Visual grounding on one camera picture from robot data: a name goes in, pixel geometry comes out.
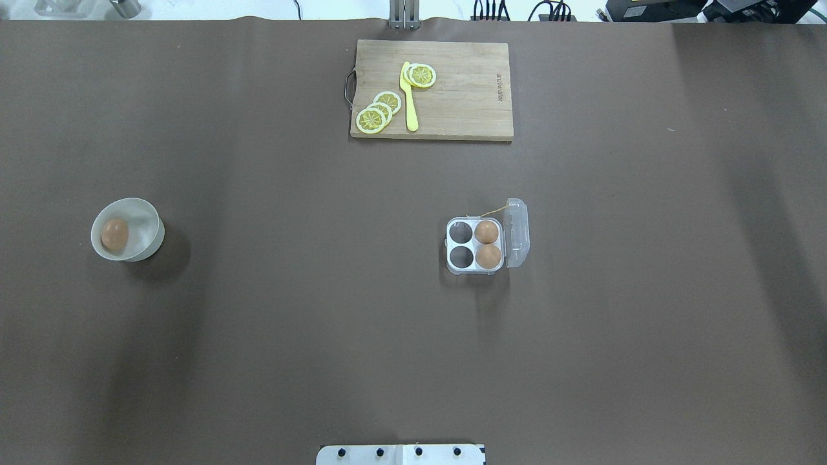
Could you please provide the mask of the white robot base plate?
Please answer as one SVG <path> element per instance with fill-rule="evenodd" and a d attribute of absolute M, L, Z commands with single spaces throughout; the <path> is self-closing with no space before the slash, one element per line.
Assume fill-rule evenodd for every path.
<path fill-rule="evenodd" d="M 484 445 L 367 444 L 320 448 L 316 464 L 485 464 Z"/>

